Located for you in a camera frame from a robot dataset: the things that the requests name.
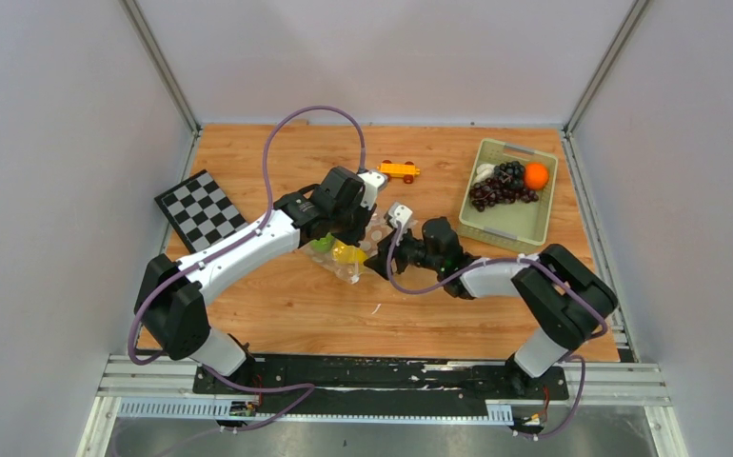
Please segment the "fake yellow lemon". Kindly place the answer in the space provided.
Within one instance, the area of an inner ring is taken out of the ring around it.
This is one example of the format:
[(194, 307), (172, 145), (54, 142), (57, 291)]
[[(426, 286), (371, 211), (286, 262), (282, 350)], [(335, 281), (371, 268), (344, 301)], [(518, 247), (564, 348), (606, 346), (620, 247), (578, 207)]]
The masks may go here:
[(340, 265), (362, 265), (368, 258), (367, 253), (361, 248), (340, 241), (336, 241), (330, 253), (332, 259)]

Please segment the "clear zip top bag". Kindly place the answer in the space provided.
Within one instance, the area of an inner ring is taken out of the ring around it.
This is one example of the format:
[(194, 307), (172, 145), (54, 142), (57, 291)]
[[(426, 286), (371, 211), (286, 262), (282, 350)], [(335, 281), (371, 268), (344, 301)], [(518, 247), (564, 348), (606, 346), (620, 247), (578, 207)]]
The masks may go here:
[(378, 244), (393, 230), (383, 213), (375, 213), (366, 225), (365, 237), (351, 246), (332, 233), (310, 241), (300, 251), (318, 267), (348, 284), (356, 284), (363, 274), (375, 274), (364, 262), (378, 253)]

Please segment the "white fake garlic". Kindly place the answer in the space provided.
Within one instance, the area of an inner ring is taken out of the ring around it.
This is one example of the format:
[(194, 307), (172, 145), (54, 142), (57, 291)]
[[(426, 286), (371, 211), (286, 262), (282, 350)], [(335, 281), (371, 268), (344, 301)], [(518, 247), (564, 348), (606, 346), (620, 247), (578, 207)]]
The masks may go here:
[(472, 183), (481, 184), (483, 181), (493, 177), (495, 175), (495, 169), (496, 166), (494, 164), (482, 163), (476, 168)]

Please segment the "dark purple fake grapes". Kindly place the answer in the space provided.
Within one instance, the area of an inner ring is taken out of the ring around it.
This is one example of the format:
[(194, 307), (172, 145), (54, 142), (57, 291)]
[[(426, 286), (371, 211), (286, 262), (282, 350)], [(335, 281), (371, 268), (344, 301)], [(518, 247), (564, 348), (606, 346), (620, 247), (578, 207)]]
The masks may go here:
[(508, 161), (496, 166), (495, 175), (481, 184), (468, 186), (468, 203), (478, 211), (517, 202), (530, 204), (541, 199), (541, 190), (528, 189), (524, 184), (525, 165), (520, 161)]

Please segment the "fake orange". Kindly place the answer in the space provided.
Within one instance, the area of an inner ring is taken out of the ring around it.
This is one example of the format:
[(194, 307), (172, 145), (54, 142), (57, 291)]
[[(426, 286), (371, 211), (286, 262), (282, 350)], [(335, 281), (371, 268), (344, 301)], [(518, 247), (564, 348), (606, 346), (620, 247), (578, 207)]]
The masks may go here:
[(550, 182), (549, 168), (541, 163), (531, 162), (525, 165), (524, 184), (534, 191), (543, 190)]

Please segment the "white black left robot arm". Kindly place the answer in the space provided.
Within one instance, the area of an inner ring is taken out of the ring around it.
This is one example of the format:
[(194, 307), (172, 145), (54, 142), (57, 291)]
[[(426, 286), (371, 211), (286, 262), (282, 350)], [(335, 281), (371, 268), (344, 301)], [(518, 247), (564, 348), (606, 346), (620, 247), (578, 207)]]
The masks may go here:
[(323, 181), (279, 199), (228, 238), (177, 261), (161, 254), (149, 261), (134, 307), (129, 346), (146, 329), (172, 360), (190, 360), (218, 373), (232, 393), (254, 381), (248, 351), (213, 328), (207, 308), (227, 288), (267, 262), (332, 235), (350, 246), (366, 236), (386, 177), (377, 170), (331, 169)]

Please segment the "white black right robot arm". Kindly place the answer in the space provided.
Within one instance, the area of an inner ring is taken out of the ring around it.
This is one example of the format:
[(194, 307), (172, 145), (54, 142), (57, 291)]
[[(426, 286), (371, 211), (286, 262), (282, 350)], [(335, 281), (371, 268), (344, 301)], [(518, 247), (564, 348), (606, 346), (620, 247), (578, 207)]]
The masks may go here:
[(521, 298), (539, 327), (508, 359), (506, 383), (524, 398), (543, 387), (553, 365), (604, 335), (619, 305), (612, 288), (564, 246), (515, 258), (479, 257), (462, 247), (444, 217), (426, 221), (421, 237), (395, 228), (364, 265), (389, 282), (408, 267), (431, 270), (434, 287), (454, 298)]

